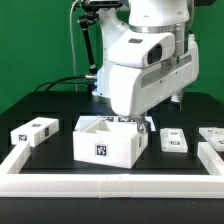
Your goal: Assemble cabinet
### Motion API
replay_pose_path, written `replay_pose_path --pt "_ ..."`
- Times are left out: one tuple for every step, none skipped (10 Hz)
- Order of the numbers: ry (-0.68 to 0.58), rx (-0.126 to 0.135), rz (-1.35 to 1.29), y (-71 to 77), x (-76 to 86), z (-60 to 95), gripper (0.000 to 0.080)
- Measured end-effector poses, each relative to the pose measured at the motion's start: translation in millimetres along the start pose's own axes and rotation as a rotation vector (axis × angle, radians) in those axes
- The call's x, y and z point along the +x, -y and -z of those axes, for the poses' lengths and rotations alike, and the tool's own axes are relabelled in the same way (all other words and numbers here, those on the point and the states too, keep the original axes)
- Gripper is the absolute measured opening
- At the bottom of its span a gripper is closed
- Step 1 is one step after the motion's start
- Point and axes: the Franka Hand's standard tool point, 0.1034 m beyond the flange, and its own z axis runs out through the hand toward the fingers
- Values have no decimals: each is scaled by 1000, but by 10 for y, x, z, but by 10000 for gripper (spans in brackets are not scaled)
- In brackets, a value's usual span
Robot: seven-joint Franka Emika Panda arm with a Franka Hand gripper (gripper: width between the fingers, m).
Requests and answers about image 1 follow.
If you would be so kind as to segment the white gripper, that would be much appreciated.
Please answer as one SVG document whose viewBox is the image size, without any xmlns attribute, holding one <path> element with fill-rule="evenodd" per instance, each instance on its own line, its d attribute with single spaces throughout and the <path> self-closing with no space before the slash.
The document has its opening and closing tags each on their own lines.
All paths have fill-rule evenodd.
<svg viewBox="0 0 224 224">
<path fill-rule="evenodd" d="M 147 134 L 148 121 L 145 112 L 171 95 L 169 110 L 179 112 L 182 107 L 182 93 L 178 91 L 194 82 L 198 73 L 198 46 L 193 35 L 189 36 L 187 53 L 178 59 L 173 54 L 147 68 L 113 63 L 109 81 L 112 110 L 121 116 L 136 117 L 137 131 Z"/>
</svg>

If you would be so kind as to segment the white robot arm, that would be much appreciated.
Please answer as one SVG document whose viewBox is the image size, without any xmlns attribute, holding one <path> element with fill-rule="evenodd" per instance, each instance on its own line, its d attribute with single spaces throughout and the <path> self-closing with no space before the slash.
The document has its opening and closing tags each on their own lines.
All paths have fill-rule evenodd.
<svg viewBox="0 0 224 224">
<path fill-rule="evenodd" d="M 99 4 L 103 41 L 94 96 L 146 133 L 146 112 L 167 98 L 179 110 L 184 88 L 197 79 L 194 0 L 115 0 L 130 10 L 127 22 L 108 0 L 91 1 Z"/>
</svg>

